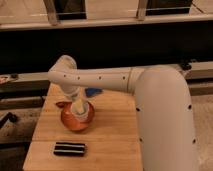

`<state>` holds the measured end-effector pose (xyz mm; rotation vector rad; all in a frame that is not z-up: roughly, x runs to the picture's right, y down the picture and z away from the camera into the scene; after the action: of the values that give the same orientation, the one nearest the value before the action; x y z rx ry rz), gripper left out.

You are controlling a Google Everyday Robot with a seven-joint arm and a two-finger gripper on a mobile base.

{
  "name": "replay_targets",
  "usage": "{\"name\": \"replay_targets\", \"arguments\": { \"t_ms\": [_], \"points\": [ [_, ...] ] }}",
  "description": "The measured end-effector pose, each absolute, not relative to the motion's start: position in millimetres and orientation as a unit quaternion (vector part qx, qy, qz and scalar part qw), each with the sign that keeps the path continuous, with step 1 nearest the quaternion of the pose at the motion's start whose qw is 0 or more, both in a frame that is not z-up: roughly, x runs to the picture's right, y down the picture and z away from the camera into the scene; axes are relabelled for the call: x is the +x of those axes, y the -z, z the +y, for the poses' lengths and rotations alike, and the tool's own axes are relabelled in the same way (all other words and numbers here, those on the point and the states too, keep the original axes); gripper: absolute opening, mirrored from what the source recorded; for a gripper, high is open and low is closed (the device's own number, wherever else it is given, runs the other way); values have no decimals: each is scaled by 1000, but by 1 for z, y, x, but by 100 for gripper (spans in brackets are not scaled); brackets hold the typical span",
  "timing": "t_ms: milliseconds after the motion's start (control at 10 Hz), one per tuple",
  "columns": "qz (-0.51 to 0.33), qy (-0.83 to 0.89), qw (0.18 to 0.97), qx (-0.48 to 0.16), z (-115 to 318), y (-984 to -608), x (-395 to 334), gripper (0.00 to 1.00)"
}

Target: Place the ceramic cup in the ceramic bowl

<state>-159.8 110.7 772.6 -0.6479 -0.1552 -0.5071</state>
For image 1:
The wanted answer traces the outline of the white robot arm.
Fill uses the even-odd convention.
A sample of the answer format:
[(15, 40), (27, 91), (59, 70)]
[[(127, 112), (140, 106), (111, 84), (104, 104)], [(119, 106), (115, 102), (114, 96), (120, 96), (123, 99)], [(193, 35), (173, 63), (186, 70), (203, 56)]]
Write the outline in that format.
[(67, 96), (92, 87), (135, 99), (143, 171), (199, 171), (191, 95), (184, 76), (168, 65), (81, 70), (61, 56), (48, 79)]

